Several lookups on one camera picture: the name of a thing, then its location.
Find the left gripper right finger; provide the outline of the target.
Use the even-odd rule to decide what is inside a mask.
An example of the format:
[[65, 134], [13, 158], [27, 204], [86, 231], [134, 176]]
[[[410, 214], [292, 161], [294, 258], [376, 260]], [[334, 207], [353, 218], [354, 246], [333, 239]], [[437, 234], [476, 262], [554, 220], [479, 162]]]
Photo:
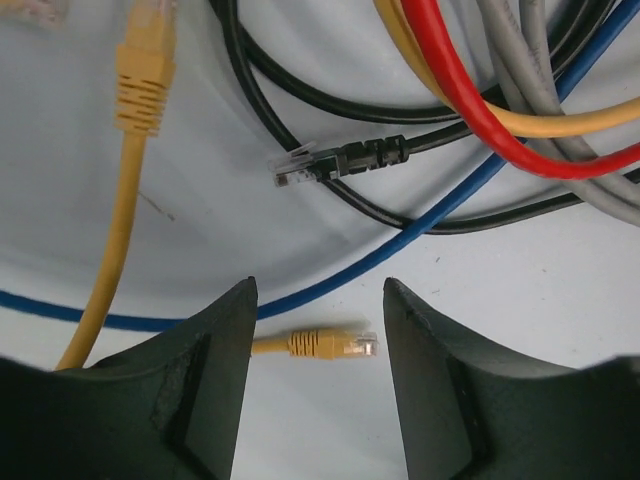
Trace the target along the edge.
[[397, 279], [384, 326], [411, 479], [595, 479], [597, 367], [500, 345]]

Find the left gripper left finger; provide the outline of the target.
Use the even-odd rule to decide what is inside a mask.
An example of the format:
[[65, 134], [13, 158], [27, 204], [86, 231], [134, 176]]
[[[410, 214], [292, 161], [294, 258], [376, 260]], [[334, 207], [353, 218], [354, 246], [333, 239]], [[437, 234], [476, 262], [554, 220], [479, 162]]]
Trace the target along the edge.
[[257, 299], [255, 279], [243, 279], [177, 326], [93, 365], [133, 395], [115, 403], [127, 429], [117, 478], [230, 477]]

